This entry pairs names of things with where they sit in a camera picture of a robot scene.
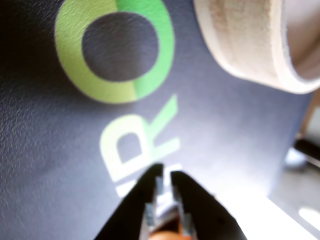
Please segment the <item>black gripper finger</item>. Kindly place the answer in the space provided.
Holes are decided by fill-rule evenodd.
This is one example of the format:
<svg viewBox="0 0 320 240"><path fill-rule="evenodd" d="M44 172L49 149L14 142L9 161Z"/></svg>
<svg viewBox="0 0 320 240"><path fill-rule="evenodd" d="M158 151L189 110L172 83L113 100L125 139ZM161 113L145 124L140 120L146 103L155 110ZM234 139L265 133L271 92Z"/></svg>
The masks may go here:
<svg viewBox="0 0 320 240"><path fill-rule="evenodd" d="M145 203L152 201L156 177L163 175L163 168L156 163L146 170L97 234L97 240L139 239Z"/></svg>
<svg viewBox="0 0 320 240"><path fill-rule="evenodd" d="M190 213L199 240L245 240L233 216L202 186L181 171L171 173L184 210Z"/></svg>

